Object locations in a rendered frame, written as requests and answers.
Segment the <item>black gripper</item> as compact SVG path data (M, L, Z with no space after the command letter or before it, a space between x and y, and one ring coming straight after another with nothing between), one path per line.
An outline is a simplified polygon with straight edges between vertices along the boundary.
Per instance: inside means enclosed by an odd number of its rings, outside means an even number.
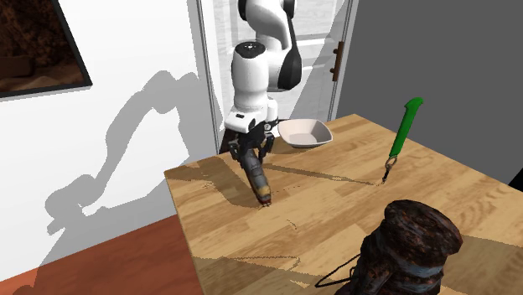
M268 122L251 122L247 133L239 132L237 139L228 142L230 155L234 160L240 161L242 149L257 148L258 158L264 159L273 147L275 137L271 131L272 125Z

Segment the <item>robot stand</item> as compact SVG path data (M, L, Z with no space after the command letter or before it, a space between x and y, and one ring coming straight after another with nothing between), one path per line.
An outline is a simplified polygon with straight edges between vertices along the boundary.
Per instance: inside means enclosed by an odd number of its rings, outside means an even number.
M284 118L284 119L276 119L274 121L269 121L268 123L270 123L272 125L272 130L276 128L276 126L280 123L280 122L283 122L283 121L287 121L287 118ZM222 139L222 143L220 145L220 153L225 153L225 152L228 152L229 151L229 146L228 146L228 142L229 141L232 141L232 140L235 140L237 139L237 135L238 135L239 132L236 132L236 131L233 131L233 130L230 130L228 128L225 129L225 133L224 133L224 136L223 136L223 139Z

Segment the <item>white square bowl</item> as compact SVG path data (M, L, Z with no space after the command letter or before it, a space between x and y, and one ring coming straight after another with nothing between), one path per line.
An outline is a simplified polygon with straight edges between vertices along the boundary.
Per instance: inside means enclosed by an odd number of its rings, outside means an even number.
M331 131L317 119L289 119L279 122L277 129L293 148L315 148L333 141Z

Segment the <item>dark brown laced boot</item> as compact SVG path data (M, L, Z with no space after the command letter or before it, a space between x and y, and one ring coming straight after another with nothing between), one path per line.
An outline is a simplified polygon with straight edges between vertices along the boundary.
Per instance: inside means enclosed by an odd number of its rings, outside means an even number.
M438 295L448 257L463 238L456 225L424 203L400 199L384 209L384 219L362 242L356 265L334 295Z

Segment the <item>green-handled tool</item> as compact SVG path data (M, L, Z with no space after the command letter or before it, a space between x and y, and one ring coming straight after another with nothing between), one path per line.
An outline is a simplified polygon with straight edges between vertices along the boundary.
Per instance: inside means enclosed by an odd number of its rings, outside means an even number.
M399 153L402 150L402 147L404 145L404 142L406 141L406 138L408 136L408 133L410 131L410 128L412 126L413 120L417 114L417 111L419 107L423 104L423 99L421 97L415 97L409 100L404 107L405 112L403 115L403 118L401 119L400 126L397 130L396 137L394 139L394 142L391 146L391 150L388 155L388 159L385 163L385 173L382 177L381 183L384 184L386 180L388 179L388 175L390 171L392 170L392 167L397 162L397 157Z

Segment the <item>black-framed brown wall picture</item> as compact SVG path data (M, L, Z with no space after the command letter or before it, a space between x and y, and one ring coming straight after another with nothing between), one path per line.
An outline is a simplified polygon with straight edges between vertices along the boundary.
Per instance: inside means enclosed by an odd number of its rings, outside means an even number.
M87 90L59 0L0 0L0 101Z

